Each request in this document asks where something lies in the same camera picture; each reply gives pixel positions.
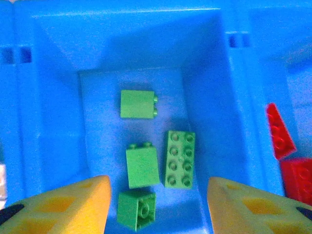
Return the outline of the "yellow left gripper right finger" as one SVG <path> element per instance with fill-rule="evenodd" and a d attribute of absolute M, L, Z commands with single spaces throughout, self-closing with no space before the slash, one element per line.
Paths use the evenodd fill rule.
<path fill-rule="evenodd" d="M 215 234 L 310 234 L 312 207 L 226 178 L 211 177 L 207 202 Z"/>

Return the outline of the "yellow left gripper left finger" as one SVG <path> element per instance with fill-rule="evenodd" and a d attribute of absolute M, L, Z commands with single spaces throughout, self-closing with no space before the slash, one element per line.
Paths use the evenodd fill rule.
<path fill-rule="evenodd" d="M 2 234 L 102 234 L 111 183 L 99 175 L 22 199 L 0 212 Z"/>

